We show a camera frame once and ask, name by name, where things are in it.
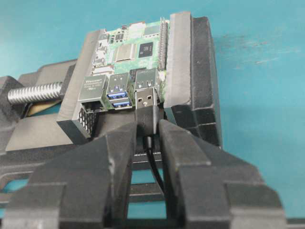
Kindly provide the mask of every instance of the circuit board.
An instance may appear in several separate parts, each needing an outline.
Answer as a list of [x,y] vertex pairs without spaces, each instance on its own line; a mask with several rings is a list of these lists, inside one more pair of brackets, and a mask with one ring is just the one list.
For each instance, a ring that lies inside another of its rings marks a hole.
[[168,28],[169,21],[161,18],[123,25],[100,35],[79,96],[85,112],[135,107],[135,85],[139,82],[154,82],[148,87],[155,88],[158,103],[163,101]]

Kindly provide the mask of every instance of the threaded rod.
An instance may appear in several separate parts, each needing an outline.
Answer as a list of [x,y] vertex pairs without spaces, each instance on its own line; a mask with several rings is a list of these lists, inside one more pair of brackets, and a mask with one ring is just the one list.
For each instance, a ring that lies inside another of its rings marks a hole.
[[62,82],[55,82],[11,89],[8,93],[8,100],[10,104],[26,104],[59,99],[61,86]]

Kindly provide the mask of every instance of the blue table surface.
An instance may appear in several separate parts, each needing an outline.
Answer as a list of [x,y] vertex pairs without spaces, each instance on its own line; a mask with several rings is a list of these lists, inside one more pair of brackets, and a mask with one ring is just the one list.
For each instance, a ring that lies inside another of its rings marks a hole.
[[77,58],[87,32],[188,10],[210,20],[224,149],[305,217],[305,1],[0,0],[0,75]]

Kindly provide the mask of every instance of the microchip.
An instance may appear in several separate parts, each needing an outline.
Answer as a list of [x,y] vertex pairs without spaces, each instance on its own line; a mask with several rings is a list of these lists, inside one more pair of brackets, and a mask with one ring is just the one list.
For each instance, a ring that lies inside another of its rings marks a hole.
[[136,77],[136,74],[137,74],[137,71],[139,70],[145,70],[146,68],[136,68],[136,69],[131,69],[129,71],[129,74],[130,74],[130,77],[132,79],[132,81],[135,81],[135,77]]
[[153,42],[140,45],[139,58],[153,55]]
[[116,48],[113,62],[133,60],[136,52],[136,44],[123,44]]

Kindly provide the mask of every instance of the blue usb port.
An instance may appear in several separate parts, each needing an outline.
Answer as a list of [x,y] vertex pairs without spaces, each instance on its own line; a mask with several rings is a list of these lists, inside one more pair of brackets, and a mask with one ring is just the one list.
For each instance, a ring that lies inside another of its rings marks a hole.
[[108,94],[108,98],[111,99],[121,99],[127,97],[126,92],[118,92],[118,93],[113,93],[113,94]]
[[122,108],[130,105],[130,102],[120,102],[120,103],[114,103],[112,104],[114,108]]

